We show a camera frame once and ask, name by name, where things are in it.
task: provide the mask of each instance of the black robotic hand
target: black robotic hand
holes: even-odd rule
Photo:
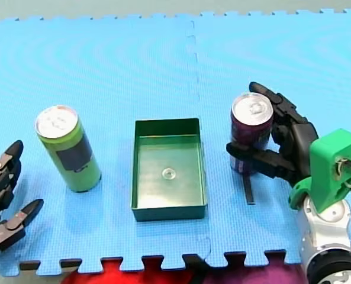
[[[21,172],[22,150],[23,144],[18,140],[0,157],[0,213],[9,207],[14,198],[13,190]],[[24,227],[33,220],[42,206],[43,200],[36,199],[10,220],[0,222],[0,250],[8,248],[25,236]]]
[[[255,171],[270,178],[285,179],[294,186],[311,175],[310,145],[318,139],[312,123],[300,116],[296,106],[280,93],[251,82],[249,91],[266,96],[274,110],[271,136],[280,145],[279,153],[272,150],[257,150],[236,142],[226,145],[228,153],[244,161],[250,161]]]

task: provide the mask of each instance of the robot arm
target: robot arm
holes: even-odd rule
[[[351,284],[351,211],[344,200],[351,191],[351,159],[347,159],[351,158],[351,134],[340,130],[319,139],[313,124],[300,116],[296,106],[283,95],[255,82],[249,89],[265,95],[272,103],[272,138],[280,145],[279,153],[237,143],[227,144],[228,153],[249,160],[258,172],[285,179],[293,187],[289,204],[298,210],[300,256],[309,283]],[[327,149],[337,140],[346,144]]]

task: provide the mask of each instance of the green 3d-printed part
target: green 3d-printed part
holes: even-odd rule
[[[306,195],[309,195],[317,212],[344,199],[350,189],[351,169],[343,167],[337,173],[337,162],[351,161],[351,133],[339,129],[314,141],[310,148],[311,176],[298,182],[289,197],[292,209],[297,209]]]
[[[203,218],[206,205],[198,119],[136,121],[131,200],[136,220]]]
[[[42,111],[36,132],[68,187],[75,192],[93,188],[101,171],[77,113],[57,105]]]

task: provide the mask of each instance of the red fabric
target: red fabric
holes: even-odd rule
[[[156,261],[146,261],[141,272],[121,272],[120,262],[103,263],[104,273],[71,273],[62,284],[188,284],[191,270],[162,271]]]

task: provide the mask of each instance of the can label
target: can label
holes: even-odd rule
[[[92,150],[86,134],[75,146],[56,152],[65,170],[75,173],[83,171],[91,160]]]

